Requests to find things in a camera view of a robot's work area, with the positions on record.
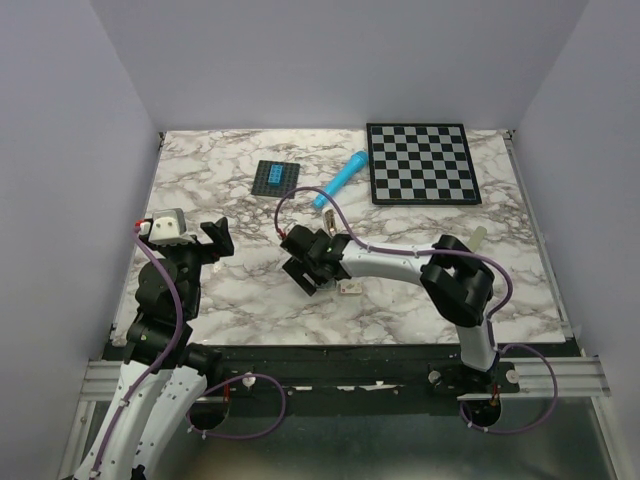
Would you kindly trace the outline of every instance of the marble table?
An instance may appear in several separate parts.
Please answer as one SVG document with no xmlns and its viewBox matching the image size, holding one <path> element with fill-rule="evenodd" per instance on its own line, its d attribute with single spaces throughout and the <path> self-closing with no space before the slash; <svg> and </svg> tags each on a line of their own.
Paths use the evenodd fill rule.
<svg viewBox="0 0 640 480">
<path fill-rule="evenodd" d="M 530 219 L 502 136 L 467 131 L 483 204 L 472 207 L 378 207 L 363 170 L 336 199 L 354 230 L 371 241 L 423 244 L 442 233 L 468 239 L 483 226 L 478 253 L 512 275 L 512 301 L 494 316 L 500 342 L 562 342 L 564 335 Z M 359 296 L 336 291 L 309 297 L 280 268 L 288 258 L 274 233 L 275 198 L 250 194 L 259 160 L 298 162 L 299 185 L 326 185 L 357 150 L 363 130 L 232 130 L 169 132 L 148 212 L 181 207 L 190 231 L 200 222 L 229 218 L 236 254 L 202 273 L 200 315 L 191 341 L 217 345 L 456 343 L 423 289 L 392 280 L 363 280 Z M 321 228 L 315 194 L 285 204 L 284 226 Z M 145 258 L 137 252 L 115 321 L 122 345 L 136 310 L 134 292 Z M 496 280 L 497 296 L 504 294 Z"/>
</svg>

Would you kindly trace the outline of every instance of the wall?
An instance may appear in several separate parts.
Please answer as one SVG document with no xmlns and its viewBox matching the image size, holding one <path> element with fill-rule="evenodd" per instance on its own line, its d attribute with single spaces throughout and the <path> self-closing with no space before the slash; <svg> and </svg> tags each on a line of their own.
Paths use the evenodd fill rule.
<svg viewBox="0 0 640 480">
<path fill-rule="evenodd" d="M 0 470 L 53 479 L 158 137 L 89 2 L 0 2 Z"/>
<path fill-rule="evenodd" d="M 586 0 L 93 0 L 164 129 L 515 127 Z"/>
<path fill-rule="evenodd" d="M 640 3 L 592 0 L 516 135 L 519 163 L 582 343 L 602 358 L 640 450 Z M 640 457 L 634 455 L 640 472 Z"/>
</svg>

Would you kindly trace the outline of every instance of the black and white checkerboard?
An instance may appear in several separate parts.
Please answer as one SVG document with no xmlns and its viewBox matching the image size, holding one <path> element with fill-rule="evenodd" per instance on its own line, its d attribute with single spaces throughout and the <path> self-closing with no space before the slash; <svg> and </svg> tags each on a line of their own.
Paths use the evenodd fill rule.
<svg viewBox="0 0 640 480">
<path fill-rule="evenodd" d="M 376 205 L 482 202 L 461 124 L 367 124 Z"/>
</svg>

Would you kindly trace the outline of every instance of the purple cable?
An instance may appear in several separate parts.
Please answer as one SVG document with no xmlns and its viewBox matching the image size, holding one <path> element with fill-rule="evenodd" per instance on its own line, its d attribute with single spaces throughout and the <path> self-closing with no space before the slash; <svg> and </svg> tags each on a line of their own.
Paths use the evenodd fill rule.
<svg viewBox="0 0 640 480">
<path fill-rule="evenodd" d="M 193 425 L 193 422 L 191 421 L 191 412 L 187 412 L 187 421 L 189 422 L 189 425 L 191 425 L 191 428 L 189 430 L 193 429 L 194 431 L 201 433 L 203 435 L 206 435 L 207 437 L 224 438 L 225 440 L 252 440 L 254 438 L 264 437 L 265 435 L 269 435 L 271 432 L 273 432 L 282 422 L 282 419 L 284 418 L 284 413 L 287 407 L 287 395 L 285 394 L 284 388 L 282 388 L 282 385 L 280 385 L 280 383 L 275 378 L 270 377 L 269 375 L 264 375 L 262 373 L 246 373 L 244 375 L 238 375 L 237 377 L 233 377 L 233 378 L 230 378 L 229 380 L 225 380 L 224 382 L 219 383 L 215 387 L 211 387 L 209 390 L 205 391 L 203 395 L 209 395 L 210 393 L 213 393 L 216 390 L 219 390 L 225 387 L 226 385 L 229 385 L 230 383 L 237 382 L 238 380 L 242 380 L 243 378 L 252 378 L 252 377 L 269 380 L 278 388 L 278 391 L 280 392 L 280 397 L 282 398 L 282 403 L 280 406 L 280 414 L 278 415 L 278 418 L 276 419 L 276 421 L 269 428 L 262 430 L 261 432 L 251 433 L 248 435 L 227 435 L 225 433 L 207 432 L 206 430 L 200 430 L 196 428 Z"/>
<path fill-rule="evenodd" d="M 551 400 L 551 405 L 549 405 L 549 408 L 544 413 L 544 415 L 542 415 L 535 422 L 530 423 L 525 427 L 514 428 L 512 430 L 490 430 L 488 428 L 481 427 L 473 423 L 471 419 L 467 416 L 467 413 L 465 411 L 466 409 L 469 408 L 469 406 L 465 402 L 460 402 L 460 416 L 462 417 L 462 419 L 464 420 L 464 422 L 467 424 L 469 428 L 473 428 L 474 430 L 478 430 L 479 432 L 490 433 L 492 435 L 517 435 L 519 433 L 528 432 L 529 430 L 533 430 L 534 428 L 539 427 L 549 419 L 549 417 L 555 410 L 556 405 L 558 403 L 558 379 L 556 378 L 556 374 L 553 371 L 553 367 L 551 366 L 551 363 L 549 363 L 549 360 L 547 360 L 545 356 L 542 355 L 540 352 L 538 352 L 536 349 L 531 348 L 530 346 L 524 345 L 522 343 L 510 343 L 509 345 L 505 346 L 502 350 L 500 350 L 500 355 L 504 355 L 512 348 L 521 348 L 523 350 L 526 350 L 534 354 L 536 357 L 542 360 L 546 365 L 546 367 L 549 369 L 549 374 L 551 375 L 551 381 L 553 382 L 553 399 Z"/>
<path fill-rule="evenodd" d="M 507 284 L 507 293 L 502 298 L 502 300 L 500 300 L 500 302 L 498 302 L 493 308 L 491 308 L 491 310 L 489 310 L 489 312 L 487 313 L 487 319 L 491 319 L 494 313 L 496 313 L 498 310 L 504 307 L 509 302 L 509 300 L 511 300 L 511 297 L 513 295 L 513 282 L 511 281 L 511 277 L 509 276 L 509 273 L 495 260 L 492 260 L 483 255 L 478 255 L 476 253 L 461 252 L 458 250 L 438 250 L 434 248 L 429 250 L 418 250 L 414 252 L 412 250 L 399 250 L 395 248 L 384 248 L 384 247 L 376 247 L 375 245 L 367 245 L 367 243 L 365 243 L 360 238 L 358 238 L 358 236 L 354 233 L 353 229 L 351 228 L 351 225 L 349 225 L 349 222 L 347 222 L 347 219 L 345 218 L 344 213 L 342 213 L 342 210 L 340 209 L 336 201 L 333 199 L 333 197 L 318 187 L 297 187 L 297 188 L 294 188 L 293 190 L 288 191 L 284 195 L 284 197 L 280 199 L 280 201 L 278 202 L 278 205 L 276 206 L 276 211 L 273 217 L 273 223 L 276 227 L 276 232 L 278 232 L 278 234 L 281 237 L 284 235 L 284 232 L 278 226 L 278 214 L 280 213 L 282 204 L 285 202 L 287 198 L 289 198 L 294 193 L 304 192 L 304 191 L 311 191 L 311 192 L 316 192 L 321 195 L 324 195 L 327 198 L 327 200 L 329 200 L 331 205 L 333 205 L 333 208 L 335 208 L 336 212 L 338 213 L 338 216 L 340 217 L 340 220 L 342 220 L 342 224 L 344 225 L 344 228 L 347 229 L 347 232 L 349 233 L 349 236 L 352 238 L 352 240 L 356 242 L 358 246 L 366 249 L 367 251 L 386 253 L 391 255 L 405 255 L 405 256 L 453 255 L 457 257 L 473 258 L 491 265 L 503 276 L 504 281 Z"/>
<path fill-rule="evenodd" d="M 133 239 L 136 245 L 138 246 L 138 248 L 142 250 L 142 253 L 144 253 L 147 256 L 151 264 L 154 267 L 156 267 L 156 269 L 158 270 L 158 272 L 160 273 L 164 281 L 167 283 L 167 287 L 169 287 L 169 291 L 171 292 L 171 297 L 173 298 L 173 304 L 176 307 L 176 329 L 175 329 L 175 332 L 173 333 L 173 336 L 171 337 L 171 340 L 169 341 L 166 348 L 164 349 L 164 351 L 158 356 L 158 358 L 156 358 L 156 360 L 149 366 L 149 368 L 147 368 L 144 372 L 142 372 L 142 374 L 138 377 L 138 379 L 135 382 L 133 382 L 133 384 L 129 387 L 129 390 L 127 390 L 127 393 L 124 394 L 124 396 L 122 397 L 122 401 L 124 404 L 127 404 L 129 402 L 129 400 L 131 399 L 133 394 L 136 392 L 140 384 L 144 381 L 144 379 L 147 378 L 155 370 L 157 370 L 160 367 L 160 365 L 162 365 L 162 362 L 165 360 L 165 358 L 167 358 L 169 353 L 171 353 L 171 350 L 173 350 L 175 346 L 178 344 L 178 341 L 180 340 L 180 335 L 182 334 L 182 326 L 184 323 L 183 317 L 182 317 L 182 302 L 180 301 L 180 295 L 178 295 L 178 290 L 173 284 L 173 280 L 171 280 L 171 276 L 169 275 L 167 270 L 162 266 L 160 261 L 153 255 L 153 252 L 149 249 L 149 247 L 147 247 L 142 242 L 142 240 L 140 240 L 140 238 L 138 237 L 139 231 L 140 231 L 139 228 L 136 228 L 134 230 Z M 120 416 L 122 415 L 123 411 L 124 411 L 124 406 L 120 405 L 114 412 L 113 417 L 109 422 L 109 426 L 107 427 L 107 430 L 104 433 L 104 437 L 102 438 L 102 442 L 100 443 L 100 447 L 98 448 L 98 452 L 96 453 L 96 459 L 93 462 L 93 467 L 91 467 L 91 469 L 95 472 L 99 471 L 100 464 L 102 463 L 102 457 L 104 456 L 104 452 L 107 449 L 109 439 L 111 438 L 111 435 L 113 435 L 113 431 L 115 430 L 116 425 L 118 424 L 118 420 L 120 419 Z"/>
</svg>

